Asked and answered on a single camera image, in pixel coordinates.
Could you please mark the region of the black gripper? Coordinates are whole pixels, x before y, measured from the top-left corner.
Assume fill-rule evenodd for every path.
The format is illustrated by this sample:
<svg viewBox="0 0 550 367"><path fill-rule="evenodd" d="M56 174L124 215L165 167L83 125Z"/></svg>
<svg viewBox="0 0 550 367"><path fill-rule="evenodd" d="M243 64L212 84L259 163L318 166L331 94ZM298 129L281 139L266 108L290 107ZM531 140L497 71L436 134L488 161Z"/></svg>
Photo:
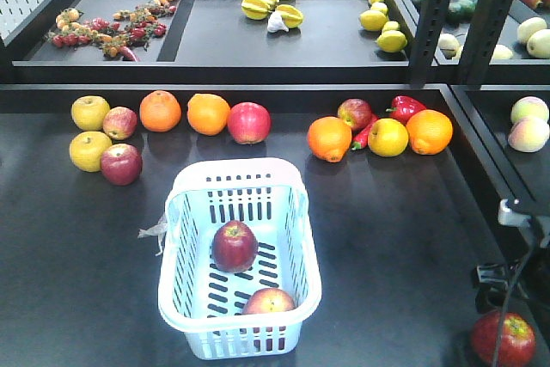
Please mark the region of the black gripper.
<svg viewBox="0 0 550 367"><path fill-rule="evenodd" d="M472 271L480 314L504 304L506 297L549 310L549 204L501 199L498 223L517 229L527 250L503 264L487 263Z"/></svg>

